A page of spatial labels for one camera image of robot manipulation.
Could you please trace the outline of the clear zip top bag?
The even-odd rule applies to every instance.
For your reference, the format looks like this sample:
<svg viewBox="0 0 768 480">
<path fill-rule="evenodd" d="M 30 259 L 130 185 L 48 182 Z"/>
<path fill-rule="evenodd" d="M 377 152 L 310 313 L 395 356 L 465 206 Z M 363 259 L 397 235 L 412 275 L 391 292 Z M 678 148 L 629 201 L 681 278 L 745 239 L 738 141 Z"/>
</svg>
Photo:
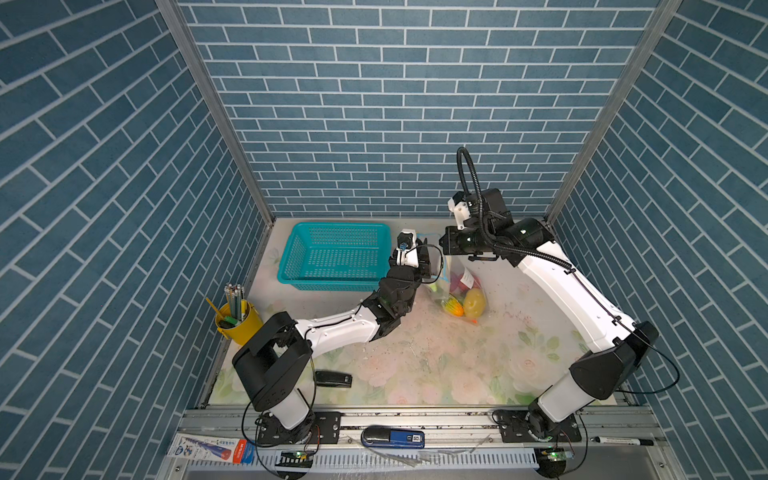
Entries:
<svg viewBox="0 0 768 480">
<path fill-rule="evenodd" d="M 442 249 L 437 245 L 436 240 L 429 240 L 425 236 L 419 236 L 418 239 L 430 247 L 430 257 L 433 273 L 432 281 L 425 282 L 419 288 L 420 297 L 428 302 L 429 308 L 434 313 L 439 313 L 445 318 L 463 321 L 464 323 L 468 323 L 470 325 L 478 325 L 488 310 L 487 295 L 479 277 L 469 267 L 467 267 L 461 259 L 454 256 L 444 255 Z M 461 318 L 453 317 L 445 313 L 440 305 L 441 300 L 448 297 L 449 295 L 454 296 L 461 302 L 461 304 L 463 303 L 464 297 L 468 290 L 460 288 L 458 285 L 458 279 L 465 269 L 470 270 L 474 274 L 477 280 L 474 288 L 482 289 L 487 300 L 487 308 L 484 314 L 476 321 L 470 321 L 464 316 Z"/>
</svg>

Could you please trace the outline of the orange green toy corn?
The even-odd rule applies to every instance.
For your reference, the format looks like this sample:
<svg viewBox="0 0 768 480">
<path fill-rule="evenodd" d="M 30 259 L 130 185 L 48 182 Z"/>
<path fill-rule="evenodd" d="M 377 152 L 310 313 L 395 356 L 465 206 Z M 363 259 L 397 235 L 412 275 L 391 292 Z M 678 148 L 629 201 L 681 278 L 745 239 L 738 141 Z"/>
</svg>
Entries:
<svg viewBox="0 0 768 480">
<path fill-rule="evenodd" d="M 441 305 L 442 310 L 445 313 L 447 313 L 447 314 L 449 314 L 449 315 L 451 315 L 453 317 L 461 318 L 461 317 L 463 317 L 465 315 L 465 311 L 464 311 L 463 305 L 461 304 L 461 302 L 458 299 L 456 299 L 452 295 L 449 295 L 448 297 L 442 299 L 441 302 L 440 302 L 440 305 Z"/>
</svg>

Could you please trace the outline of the teal plastic basket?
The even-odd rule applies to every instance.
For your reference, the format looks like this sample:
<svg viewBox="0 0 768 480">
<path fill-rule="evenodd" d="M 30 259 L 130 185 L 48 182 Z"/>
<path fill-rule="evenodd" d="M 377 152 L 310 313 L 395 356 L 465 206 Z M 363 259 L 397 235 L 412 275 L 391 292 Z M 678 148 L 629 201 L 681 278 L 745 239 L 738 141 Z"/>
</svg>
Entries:
<svg viewBox="0 0 768 480">
<path fill-rule="evenodd" d="M 277 278 L 304 291 L 371 292 L 387 274 L 391 252 L 385 224 L 301 222 L 286 241 Z"/>
</svg>

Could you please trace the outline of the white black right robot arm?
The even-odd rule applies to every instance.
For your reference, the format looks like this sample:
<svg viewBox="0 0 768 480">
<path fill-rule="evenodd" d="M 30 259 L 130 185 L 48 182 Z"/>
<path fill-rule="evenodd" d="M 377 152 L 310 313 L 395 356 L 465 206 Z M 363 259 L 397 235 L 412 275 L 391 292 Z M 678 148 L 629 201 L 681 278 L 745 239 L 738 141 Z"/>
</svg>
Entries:
<svg viewBox="0 0 768 480">
<path fill-rule="evenodd" d="M 501 226 L 495 233 L 483 233 L 478 223 L 449 226 L 439 245 L 447 255 L 472 261 L 508 261 L 554 301 L 585 341 L 587 352 L 528 407 L 529 434 L 548 441 L 578 410 L 619 389 L 646 357 L 658 330 L 649 322 L 635 322 L 613 305 L 539 221 L 503 221 Z"/>
</svg>

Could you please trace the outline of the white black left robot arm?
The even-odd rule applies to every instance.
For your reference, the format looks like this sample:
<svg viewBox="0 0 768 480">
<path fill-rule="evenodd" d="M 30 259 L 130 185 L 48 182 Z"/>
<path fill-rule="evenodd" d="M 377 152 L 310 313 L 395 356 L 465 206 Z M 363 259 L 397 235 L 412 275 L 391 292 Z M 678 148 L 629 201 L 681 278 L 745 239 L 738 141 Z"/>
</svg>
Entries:
<svg viewBox="0 0 768 480">
<path fill-rule="evenodd" d="M 274 314 L 232 359 L 232 366 L 258 413 L 293 431 L 309 425 L 312 403 L 298 388 L 314 358 L 348 345 L 389 335 L 413 309 L 418 288 L 432 277 L 430 244 L 403 231 L 378 288 L 359 305 L 316 319 Z"/>
</svg>

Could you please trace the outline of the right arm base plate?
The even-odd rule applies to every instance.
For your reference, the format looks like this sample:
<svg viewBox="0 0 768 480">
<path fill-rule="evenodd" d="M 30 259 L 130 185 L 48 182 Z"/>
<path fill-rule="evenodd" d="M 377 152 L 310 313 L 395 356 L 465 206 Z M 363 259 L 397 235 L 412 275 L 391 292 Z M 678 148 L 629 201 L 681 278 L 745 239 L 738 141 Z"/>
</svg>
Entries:
<svg viewBox="0 0 768 480">
<path fill-rule="evenodd" d="M 504 443 L 577 443 L 583 439 L 574 415 L 554 423 L 530 411 L 497 409 L 491 413 L 491 420 L 499 428 Z"/>
</svg>

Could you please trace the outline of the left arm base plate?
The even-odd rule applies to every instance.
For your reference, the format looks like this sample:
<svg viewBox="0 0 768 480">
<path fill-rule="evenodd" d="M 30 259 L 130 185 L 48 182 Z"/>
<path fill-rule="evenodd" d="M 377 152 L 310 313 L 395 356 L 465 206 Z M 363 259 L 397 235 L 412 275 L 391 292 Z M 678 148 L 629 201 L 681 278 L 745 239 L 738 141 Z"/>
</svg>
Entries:
<svg viewBox="0 0 768 480">
<path fill-rule="evenodd" d="M 259 447 L 285 444 L 337 444 L 342 414 L 338 411 L 310 411 L 308 417 L 292 429 L 284 427 L 271 413 L 260 417 Z"/>
</svg>

